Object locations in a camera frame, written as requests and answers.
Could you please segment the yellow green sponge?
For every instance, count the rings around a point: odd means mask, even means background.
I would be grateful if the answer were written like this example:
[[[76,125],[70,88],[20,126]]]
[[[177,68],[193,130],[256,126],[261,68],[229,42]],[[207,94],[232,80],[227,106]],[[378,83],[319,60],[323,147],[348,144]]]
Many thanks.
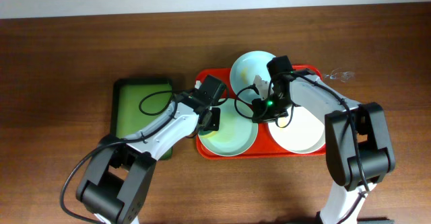
[[[218,131],[203,130],[203,131],[200,131],[198,135],[200,139],[208,139],[216,136],[217,134],[218,134]]]

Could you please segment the pale green plate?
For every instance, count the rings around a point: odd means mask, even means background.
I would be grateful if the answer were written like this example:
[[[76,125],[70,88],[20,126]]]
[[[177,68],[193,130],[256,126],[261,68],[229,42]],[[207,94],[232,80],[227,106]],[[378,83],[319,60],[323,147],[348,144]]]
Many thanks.
[[[203,145],[216,155],[232,157],[244,153],[257,136],[258,124],[239,115],[234,107],[234,99],[228,99],[221,106],[218,134],[208,139],[200,139]]]

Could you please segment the white cream plate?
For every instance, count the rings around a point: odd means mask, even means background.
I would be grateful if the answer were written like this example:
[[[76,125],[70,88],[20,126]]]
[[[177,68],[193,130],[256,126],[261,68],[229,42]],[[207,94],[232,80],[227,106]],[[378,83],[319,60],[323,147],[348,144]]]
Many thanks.
[[[297,154],[317,152],[325,146],[324,124],[304,107],[294,107],[290,116],[267,124],[272,139],[283,149]]]

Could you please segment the light blue plate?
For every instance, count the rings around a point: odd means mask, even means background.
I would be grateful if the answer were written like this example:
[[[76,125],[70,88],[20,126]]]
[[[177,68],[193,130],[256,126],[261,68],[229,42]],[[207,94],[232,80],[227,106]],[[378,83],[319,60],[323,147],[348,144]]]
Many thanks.
[[[271,80],[267,64],[275,58],[275,55],[265,51],[252,51],[240,56],[233,64],[230,71],[230,85],[237,95],[240,90],[255,84],[258,89],[246,89],[238,98],[247,104],[252,104],[254,99],[266,100],[268,87]]]

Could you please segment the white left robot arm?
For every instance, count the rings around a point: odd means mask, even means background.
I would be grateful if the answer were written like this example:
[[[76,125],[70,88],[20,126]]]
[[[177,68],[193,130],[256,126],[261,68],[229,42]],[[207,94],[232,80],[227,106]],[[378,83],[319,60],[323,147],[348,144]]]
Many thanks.
[[[89,223],[136,223],[157,161],[179,140],[220,117],[226,84],[208,75],[193,89],[172,93],[147,126],[123,138],[106,135],[78,166],[88,166],[76,199],[95,215]]]

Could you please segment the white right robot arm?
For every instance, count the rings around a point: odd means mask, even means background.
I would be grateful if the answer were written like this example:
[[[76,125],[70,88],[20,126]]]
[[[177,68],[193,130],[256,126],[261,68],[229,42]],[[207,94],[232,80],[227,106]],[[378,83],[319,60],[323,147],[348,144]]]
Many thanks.
[[[325,206],[316,223],[357,223],[371,191],[395,169],[383,108],[376,102],[361,104],[323,83],[312,70],[295,70],[287,56],[266,65],[269,78],[260,74],[251,87],[253,121],[277,122],[302,106],[324,125],[326,163],[333,179]]]

